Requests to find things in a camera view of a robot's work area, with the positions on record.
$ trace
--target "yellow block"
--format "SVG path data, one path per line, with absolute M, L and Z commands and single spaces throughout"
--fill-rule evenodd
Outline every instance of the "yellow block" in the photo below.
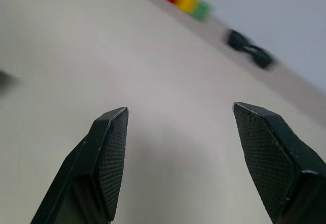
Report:
M 196 9 L 199 0 L 176 0 L 176 6 L 185 13 L 192 13 Z

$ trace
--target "black object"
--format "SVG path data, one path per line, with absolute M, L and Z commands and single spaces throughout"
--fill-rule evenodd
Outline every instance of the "black object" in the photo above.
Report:
M 4 94 L 14 81 L 12 76 L 0 70 L 0 95 Z
M 283 118 L 233 105 L 244 158 L 273 223 L 326 223 L 326 164 Z
M 71 151 L 32 224 L 107 224 L 116 214 L 124 168 L 128 109 L 105 113 Z
M 245 51 L 244 47 L 249 45 L 249 40 L 239 32 L 230 30 L 228 34 L 228 44 L 237 51 Z
M 241 33 L 229 30 L 227 44 L 233 49 L 246 52 L 252 56 L 252 60 L 260 67 L 267 68 L 273 63 L 272 57 L 262 48 L 252 45 L 250 41 Z

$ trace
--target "white table surface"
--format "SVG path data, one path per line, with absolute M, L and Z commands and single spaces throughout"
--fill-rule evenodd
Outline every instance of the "white table surface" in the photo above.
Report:
M 28 223 L 102 113 L 128 106 L 115 224 L 270 223 L 232 112 L 283 116 L 326 160 L 326 131 L 146 0 L 1 0 L 0 223 Z

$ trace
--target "green block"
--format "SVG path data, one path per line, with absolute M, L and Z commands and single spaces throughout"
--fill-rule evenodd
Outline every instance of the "green block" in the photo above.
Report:
M 209 15 L 210 10 L 211 10 L 210 4 L 201 1 L 197 4 L 196 9 L 192 13 L 192 17 L 199 21 L 204 21 Z

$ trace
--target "wall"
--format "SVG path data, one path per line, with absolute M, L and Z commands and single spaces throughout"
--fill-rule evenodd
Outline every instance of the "wall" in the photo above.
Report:
M 326 93 L 326 0 L 207 0 L 215 16 Z

